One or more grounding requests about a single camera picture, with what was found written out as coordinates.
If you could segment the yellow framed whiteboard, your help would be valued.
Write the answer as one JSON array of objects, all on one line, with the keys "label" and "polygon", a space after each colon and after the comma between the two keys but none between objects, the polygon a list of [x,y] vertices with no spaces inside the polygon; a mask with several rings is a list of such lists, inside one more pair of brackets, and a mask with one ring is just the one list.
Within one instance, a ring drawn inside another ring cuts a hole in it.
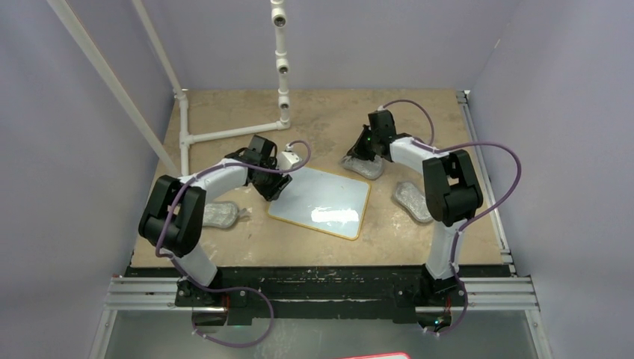
[{"label": "yellow framed whiteboard", "polygon": [[358,239],[369,202],[369,182],[304,167],[267,209],[269,217],[331,236]]}]

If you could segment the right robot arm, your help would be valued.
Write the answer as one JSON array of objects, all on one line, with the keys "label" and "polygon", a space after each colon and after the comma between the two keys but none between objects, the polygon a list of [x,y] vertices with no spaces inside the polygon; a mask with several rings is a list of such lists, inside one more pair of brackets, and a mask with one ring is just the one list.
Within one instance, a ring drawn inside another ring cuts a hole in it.
[{"label": "right robot arm", "polygon": [[459,271],[461,227],[476,216],[484,202],[472,159],[466,150],[439,150],[407,133],[398,134],[388,110],[373,111],[368,118],[347,155],[366,161],[380,157],[422,175],[434,234],[425,263],[430,278],[421,282],[419,293],[425,302],[438,304],[449,294],[445,280]]}]

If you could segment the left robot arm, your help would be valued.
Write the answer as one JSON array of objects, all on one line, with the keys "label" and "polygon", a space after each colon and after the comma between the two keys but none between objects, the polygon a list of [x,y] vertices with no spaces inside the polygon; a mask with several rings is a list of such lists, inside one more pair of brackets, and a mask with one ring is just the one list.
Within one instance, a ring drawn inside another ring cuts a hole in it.
[{"label": "left robot arm", "polygon": [[231,152],[216,165],[192,175],[159,177],[141,215],[138,233],[159,258],[169,259],[194,286],[203,305],[217,304],[223,286],[214,280],[218,267],[200,246],[205,207],[235,188],[253,186],[264,200],[277,200],[292,181],[291,172],[308,161],[293,150],[254,135],[248,146]]}]

